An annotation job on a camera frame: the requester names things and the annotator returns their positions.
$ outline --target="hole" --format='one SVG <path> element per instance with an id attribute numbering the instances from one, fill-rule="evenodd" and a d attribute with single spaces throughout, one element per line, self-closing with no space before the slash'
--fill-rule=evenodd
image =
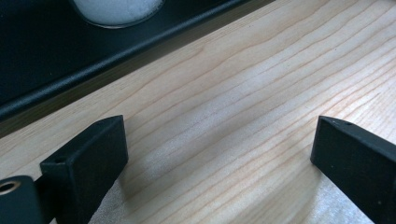
<path id="1" fill-rule="evenodd" d="M 20 186 L 21 182 L 11 180 L 0 185 L 0 195 L 8 194 Z"/>
<path id="2" fill-rule="evenodd" d="M 65 163 L 66 162 L 66 158 L 65 157 L 60 157 L 55 159 L 55 163 Z"/>

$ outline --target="light wood surface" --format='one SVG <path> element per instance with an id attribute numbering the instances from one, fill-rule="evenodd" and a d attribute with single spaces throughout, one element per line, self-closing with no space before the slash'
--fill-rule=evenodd
<path id="1" fill-rule="evenodd" d="M 370 223 L 309 156 L 318 115 L 396 143 L 395 5 L 275 1 L 0 139 L 0 178 L 122 114 L 92 223 Z"/>

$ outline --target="wood grain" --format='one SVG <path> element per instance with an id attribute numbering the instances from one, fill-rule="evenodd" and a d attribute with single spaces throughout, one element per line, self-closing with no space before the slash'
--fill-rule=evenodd
<path id="1" fill-rule="evenodd" d="M 92 223 L 370 223 L 309 156 L 318 115 L 396 143 L 395 5 L 275 1 L 3 137 L 0 178 L 122 114 Z"/>

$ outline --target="white powder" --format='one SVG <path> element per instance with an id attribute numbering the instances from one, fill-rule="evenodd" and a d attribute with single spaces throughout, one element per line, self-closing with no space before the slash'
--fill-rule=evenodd
<path id="1" fill-rule="evenodd" d="M 90 22 L 122 27 L 151 16 L 164 0 L 73 0 Z"/>

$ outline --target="black plastic part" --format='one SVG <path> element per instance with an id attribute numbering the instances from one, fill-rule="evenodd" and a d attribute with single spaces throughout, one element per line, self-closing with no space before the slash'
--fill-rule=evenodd
<path id="1" fill-rule="evenodd" d="M 375 223 L 396 223 L 396 146 L 341 119 L 319 117 L 311 161 Z"/>
<path id="2" fill-rule="evenodd" d="M 0 223 L 43 224 L 35 183 L 19 175 L 0 181 Z"/>
<path id="3" fill-rule="evenodd" d="M 102 119 L 40 163 L 58 223 L 88 223 L 128 161 L 122 116 Z"/>
<path id="4" fill-rule="evenodd" d="M 68 0 L 0 1 L 0 121 L 249 0 L 166 0 L 149 20 L 110 30 Z"/>

